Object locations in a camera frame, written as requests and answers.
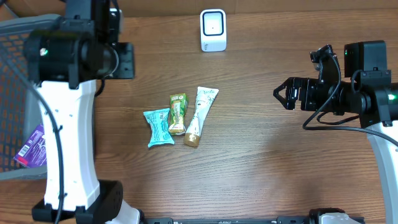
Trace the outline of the green snack packet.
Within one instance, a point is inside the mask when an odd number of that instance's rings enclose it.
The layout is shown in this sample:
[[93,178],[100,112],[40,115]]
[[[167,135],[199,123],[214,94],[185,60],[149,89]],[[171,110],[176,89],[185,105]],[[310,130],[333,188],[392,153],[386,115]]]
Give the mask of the green snack packet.
[[171,135],[185,134],[186,127],[184,122],[189,99],[185,93],[174,94],[170,96],[170,126]]

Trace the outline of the teal snack packet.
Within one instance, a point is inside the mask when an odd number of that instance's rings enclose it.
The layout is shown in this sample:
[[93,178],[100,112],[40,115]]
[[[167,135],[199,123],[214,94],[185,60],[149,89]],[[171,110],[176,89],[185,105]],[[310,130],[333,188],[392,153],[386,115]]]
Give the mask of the teal snack packet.
[[169,108],[143,112],[151,128],[151,138],[148,143],[148,148],[163,144],[175,144],[169,133],[169,112]]

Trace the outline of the white tube gold cap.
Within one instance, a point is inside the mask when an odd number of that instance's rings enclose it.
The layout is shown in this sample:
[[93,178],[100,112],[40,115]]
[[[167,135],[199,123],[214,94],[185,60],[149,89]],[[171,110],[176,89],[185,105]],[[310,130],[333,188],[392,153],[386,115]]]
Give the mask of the white tube gold cap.
[[195,100],[195,112],[184,137],[184,143],[198,147],[205,118],[219,92],[216,88],[199,86]]

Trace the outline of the purple pad package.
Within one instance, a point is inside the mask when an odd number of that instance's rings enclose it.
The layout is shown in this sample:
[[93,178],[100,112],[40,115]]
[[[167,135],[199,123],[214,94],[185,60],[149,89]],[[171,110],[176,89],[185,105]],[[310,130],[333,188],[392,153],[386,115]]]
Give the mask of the purple pad package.
[[35,168],[47,164],[44,127],[36,126],[27,141],[22,145],[14,160],[26,168]]

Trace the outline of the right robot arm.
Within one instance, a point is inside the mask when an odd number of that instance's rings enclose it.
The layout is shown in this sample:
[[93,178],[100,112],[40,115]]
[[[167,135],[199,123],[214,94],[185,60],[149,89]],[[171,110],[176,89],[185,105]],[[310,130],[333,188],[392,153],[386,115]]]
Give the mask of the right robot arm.
[[318,78],[290,77],[274,97],[287,110],[296,101],[313,114],[303,123],[307,131],[365,133],[376,158],[386,222],[397,223],[397,84],[387,67],[383,40],[344,47],[345,67],[327,44],[310,52]]

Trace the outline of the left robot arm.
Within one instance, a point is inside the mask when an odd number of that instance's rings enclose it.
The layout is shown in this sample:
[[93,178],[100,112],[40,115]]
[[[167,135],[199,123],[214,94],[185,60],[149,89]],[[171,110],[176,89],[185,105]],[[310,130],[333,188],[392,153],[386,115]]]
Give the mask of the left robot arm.
[[63,16],[24,43],[24,83],[40,103],[47,157],[45,195],[32,208],[37,222],[144,219],[124,200],[120,181],[97,178],[94,163],[95,98],[105,80],[134,77],[133,47],[118,40],[121,19],[116,1],[69,0]]

